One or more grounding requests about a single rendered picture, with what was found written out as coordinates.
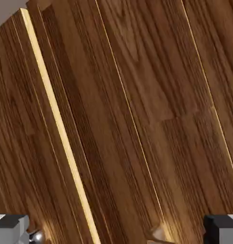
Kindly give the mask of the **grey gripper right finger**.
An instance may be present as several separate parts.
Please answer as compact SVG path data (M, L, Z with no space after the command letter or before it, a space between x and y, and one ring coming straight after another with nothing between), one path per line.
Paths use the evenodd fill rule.
M203 244L233 244L233 214L205 215Z

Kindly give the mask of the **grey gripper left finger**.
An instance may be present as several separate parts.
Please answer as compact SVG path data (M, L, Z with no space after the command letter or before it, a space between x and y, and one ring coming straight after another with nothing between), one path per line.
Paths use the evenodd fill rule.
M23 214L0 214L0 244L29 244L30 220Z

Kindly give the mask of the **dark wood cabinet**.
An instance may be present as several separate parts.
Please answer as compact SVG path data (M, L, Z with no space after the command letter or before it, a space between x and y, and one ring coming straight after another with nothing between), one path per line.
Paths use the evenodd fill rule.
M181 0L181 3L233 165L233 0ZM17 13L22 14L25 29L18 30L20 42L24 52L34 54L43 82L42 85L35 82L34 89L39 98L43 92L46 93L93 244L102 244L27 4L9 18L18 23Z

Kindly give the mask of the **dark wood cabinet door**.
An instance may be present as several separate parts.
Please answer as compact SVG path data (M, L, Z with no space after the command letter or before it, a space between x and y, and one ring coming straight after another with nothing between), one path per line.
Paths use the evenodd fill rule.
M30 0L102 244L203 244L233 165L181 0Z
M0 214L27 214L46 244L93 244L75 180L32 52L9 18L0 26Z

